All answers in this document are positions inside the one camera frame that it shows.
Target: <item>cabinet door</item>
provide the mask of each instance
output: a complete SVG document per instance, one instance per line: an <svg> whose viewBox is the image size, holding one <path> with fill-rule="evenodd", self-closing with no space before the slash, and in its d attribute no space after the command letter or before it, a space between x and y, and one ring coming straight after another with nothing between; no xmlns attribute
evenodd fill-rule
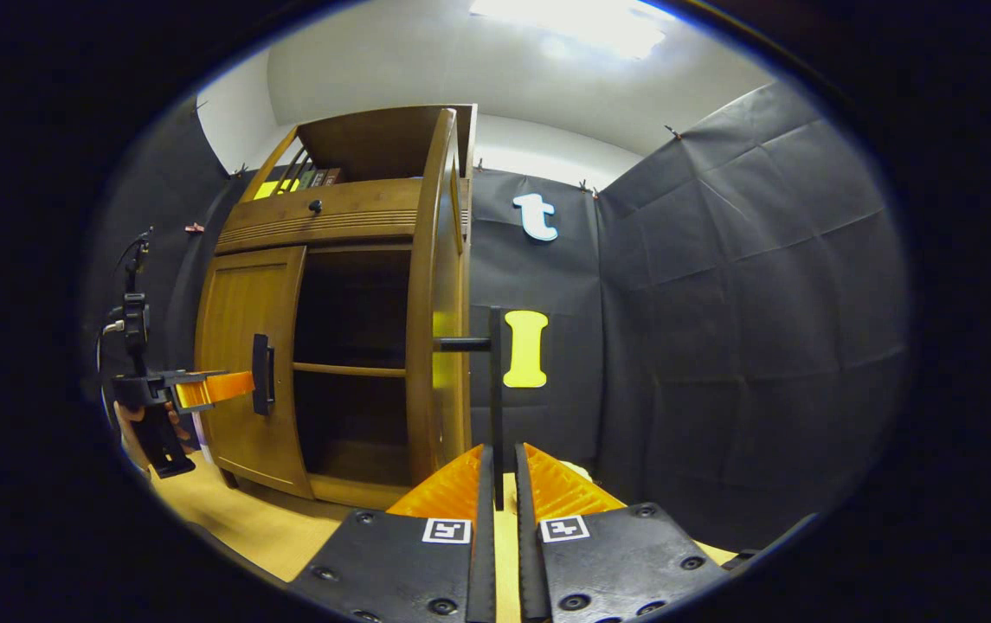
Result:
<svg viewBox="0 0 991 623"><path fill-rule="evenodd" d="M306 248L267 249L216 257L210 263L195 331L199 370L250 370L253 335L276 348L276 401L255 414L253 397L238 395L203 411L215 464L237 476L311 497L294 420L291 387L294 314Z"/></svg>
<svg viewBox="0 0 991 623"><path fill-rule="evenodd" d="M465 335L456 111L437 118L419 194L407 296L407 429L417 482L468 449L467 367L460 352L434 352L434 337Z"/></svg>

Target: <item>cable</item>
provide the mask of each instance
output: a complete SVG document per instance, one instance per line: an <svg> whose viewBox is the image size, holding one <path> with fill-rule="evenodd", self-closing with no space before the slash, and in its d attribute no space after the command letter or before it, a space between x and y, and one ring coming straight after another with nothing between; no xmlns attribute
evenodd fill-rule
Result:
<svg viewBox="0 0 991 623"><path fill-rule="evenodd" d="M150 236L151 233L152 233L152 225L150 225L150 228L144 230L144 232L138 234L138 237L135 237L134 240L131 240L130 241L130 244L127 244L126 245L126 248L122 252L122 255L119 256L119 260L118 261L115 261L115 263L114 263L114 269L111 271L110 279L107 280L107 283L108 284L114 284L114 275L115 275L115 273L118 273L119 268L122 267L122 260L126 259L126 256L127 255L130 255L131 249L133 249L134 246L136 246L138 244L147 243L148 236ZM111 286L110 295L111 296L114 295L114 286L113 285ZM108 333L107 327L103 327L103 331L100 332L100 334L96 334L95 335L95 380L96 380L96 382L98 382L100 384L99 385L100 395L103 394L103 379L100 378L100 376L99 376L100 367L102 367L100 365L103 362L102 358L100 358L100 343L102 343L102 337ZM103 398L103 410L104 411L107 411L106 398L105 397L102 397L102 398ZM118 419L116 419L114 417L111 417L111 422L114 422L114 428L115 428L115 430L118 430Z"/></svg>
<svg viewBox="0 0 991 623"><path fill-rule="evenodd" d="M107 421L110 422L111 429L115 434L122 434L119 429L119 418L111 414L111 409L106 405L106 390L103 387L103 336L111 331L123 331L126 328L125 320L115 320L103 327L103 331L95 336L95 382L99 384L99 398L103 401L103 413L106 414Z"/></svg>

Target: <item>cabinet door handle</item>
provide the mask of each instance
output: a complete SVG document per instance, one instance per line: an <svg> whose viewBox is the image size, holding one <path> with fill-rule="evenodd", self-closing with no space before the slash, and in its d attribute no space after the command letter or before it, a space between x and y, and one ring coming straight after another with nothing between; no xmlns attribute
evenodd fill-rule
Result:
<svg viewBox="0 0 991 623"><path fill-rule="evenodd" d="M253 411L267 415L276 402L276 348L268 346L268 336L253 335Z"/></svg>

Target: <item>white ceiling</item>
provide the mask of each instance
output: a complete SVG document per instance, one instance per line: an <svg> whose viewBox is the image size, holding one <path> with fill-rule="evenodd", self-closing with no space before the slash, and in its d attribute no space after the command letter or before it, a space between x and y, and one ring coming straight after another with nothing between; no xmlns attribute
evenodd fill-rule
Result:
<svg viewBox="0 0 991 623"><path fill-rule="evenodd" d="M773 80L681 20L661 21L665 40L633 60L554 32L470 16L471 4L371 0L277 41L268 58L276 121L478 103L482 113L648 155L669 138L664 124L688 129Z"/></svg>

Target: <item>black fabric wall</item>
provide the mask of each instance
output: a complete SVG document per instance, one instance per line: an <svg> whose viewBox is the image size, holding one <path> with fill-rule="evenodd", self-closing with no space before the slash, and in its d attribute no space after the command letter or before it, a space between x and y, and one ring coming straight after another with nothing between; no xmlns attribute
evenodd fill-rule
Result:
<svg viewBox="0 0 991 623"><path fill-rule="evenodd" d="M734 551L827 508L878 452L906 364L905 259L866 166L777 83L598 206L599 478Z"/></svg>
<svg viewBox="0 0 991 623"><path fill-rule="evenodd" d="M598 234L590 193L540 177L476 170L473 181L470 300L473 335L487 335L488 306L548 316L542 331L545 386L503 387L505 456L527 441L563 460L595 463L602 407L602 300ZM554 241L522 229L512 198L539 193L555 208ZM503 329L503 371L510 369L511 328ZM472 435L490 439L488 358L471 355Z"/></svg>
<svg viewBox="0 0 991 623"><path fill-rule="evenodd" d="M115 261L132 238L151 225L150 253L138 276L138 288L145 292L151 309L147 360L156 369L193 367L195 315L208 260L214 255L222 222L251 178L251 173L227 177L203 135L194 105L193 96L173 107L125 155L87 238L90 265L80 293L81 344L85 344L81 356L87 370L84 388L95 402L99 402L99 386L94 381L95 337L106 324L106 313L122 303L125 287L125 271L115 269ZM205 228L202 234L183 230L195 222ZM122 335L104 338L103 370L104 379L132 372ZM110 402L110 383L104 382L104 387ZM190 422L182 422L197 446Z"/></svg>

